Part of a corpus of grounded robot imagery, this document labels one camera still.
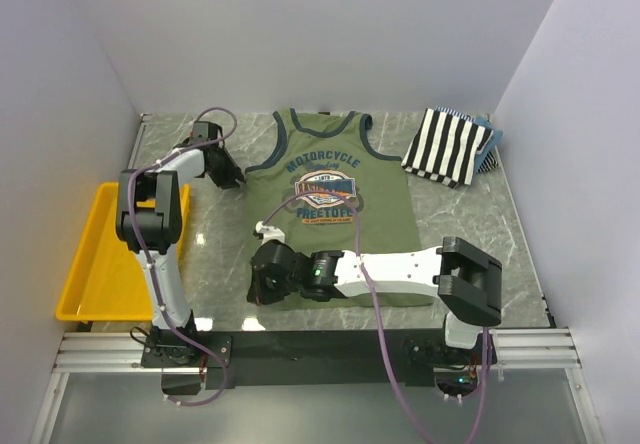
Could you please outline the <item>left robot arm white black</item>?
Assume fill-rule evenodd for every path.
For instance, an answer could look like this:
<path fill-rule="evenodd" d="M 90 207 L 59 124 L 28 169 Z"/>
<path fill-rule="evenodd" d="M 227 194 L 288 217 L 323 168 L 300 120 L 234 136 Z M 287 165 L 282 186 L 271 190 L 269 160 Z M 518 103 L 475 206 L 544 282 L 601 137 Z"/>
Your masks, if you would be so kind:
<path fill-rule="evenodd" d="M 152 305 L 145 347 L 179 366 L 204 353 L 178 265 L 177 243 L 183 231 L 180 190 L 203 177 L 221 189 L 244 182 L 225 148 L 226 137 L 220 125 L 197 119 L 190 135 L 165 157 L 122 171 L 118 181 L 116 235 L 140 265 Z"/>

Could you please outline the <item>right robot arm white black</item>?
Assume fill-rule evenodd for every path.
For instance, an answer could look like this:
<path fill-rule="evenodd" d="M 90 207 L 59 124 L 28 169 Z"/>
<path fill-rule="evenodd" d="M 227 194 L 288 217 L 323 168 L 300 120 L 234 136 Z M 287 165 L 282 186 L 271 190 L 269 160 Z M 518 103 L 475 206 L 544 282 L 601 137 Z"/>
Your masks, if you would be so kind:
<path fill-rule="evenodd" d="M 409 253 L 362 254 L 323 250 L 306 256 L 275 239 L 265 241 L 250 260 L 247 301 L 270 305 L 297 293 L 328 302 L 371 294 L 439 299 L 448 309 L 439 351 L 460 363 L 484 328 L 502 321 L 502 264 L 459 237 Z"/>

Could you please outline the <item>olive green tank top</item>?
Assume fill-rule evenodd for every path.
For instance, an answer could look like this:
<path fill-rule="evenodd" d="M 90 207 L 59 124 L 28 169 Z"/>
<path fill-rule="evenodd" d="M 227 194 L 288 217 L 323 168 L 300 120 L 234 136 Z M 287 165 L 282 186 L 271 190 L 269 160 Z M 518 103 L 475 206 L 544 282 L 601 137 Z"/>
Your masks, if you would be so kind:
<path fill-rule="evenodd" d="M 407 175 L 398 156 L 368 140 L 370 115 L 273 114 L 271 155 L 245 171 L 245 216 L 268 219 L 295 251 L 407 253 L 422 248 Z"/>

